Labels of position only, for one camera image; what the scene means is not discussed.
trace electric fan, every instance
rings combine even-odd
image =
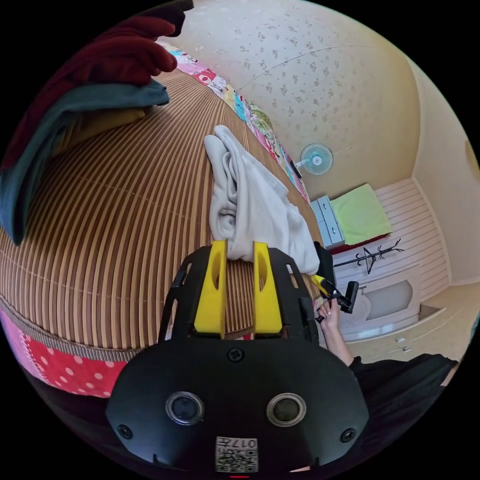
[[[322,175],[330,170],[334,162],[334,154],[322,143],[307,145],[295,164],[297,170],[305,169],[309,174]]]

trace black coat rack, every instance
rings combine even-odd
[[[382,246],[380,245],[377,247],[378,251],[375,253],[370,253],[365,247],[363,247],[363,255],[360,255],[360,253],[356,254],[356,258],[350,261],[344,261],[343,263],[337,263],[334,265],[334,267],[341,267],[342,265],[348,265],[348,264],[353,264],[357,263],[358,266],[360,267],[360,263],[365,260],[365,264],[367,267],[367,275],[370,275],[370,272],[372,271],[372,267],[374,266],[374,263],[377,261],[377,257],[381,260],[384,259],[384,255],[388,252],[404,252],[405,250],[401,248],[396,248],[397,245],[400,243],[401,238],[399,238],[395,245],[391,246],[390,248],[385,248],[382,250]]]

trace yellow clamp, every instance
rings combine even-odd
[[[268,245],[253,242],[253,329],[254,334],[276,335],[282,331],[282,317]],[[227,306],[227,242],[214,241],[203,280],[194,328],[199,334],[225,337]]]
[[[266,243],[253,242],[254,335],[276,335],[282,331],[277,289]]]
[[[194,327],[199,334],[225,336],[225,310],[227,307],[227,241],[215,240],[211,244]]]

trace white towel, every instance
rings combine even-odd
[[[227,240],[227,258],[254,260],[254,241],[295,260],[301,273],[315,274],[319,257],[307,222],[287,199],[287,187],[250,155],[223,125],[204,139],[213,169],[210,229]]]

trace qr code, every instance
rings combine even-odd
[[[256,438],[217,437],[215,449],[217,472],[252,473],[259,471]]]

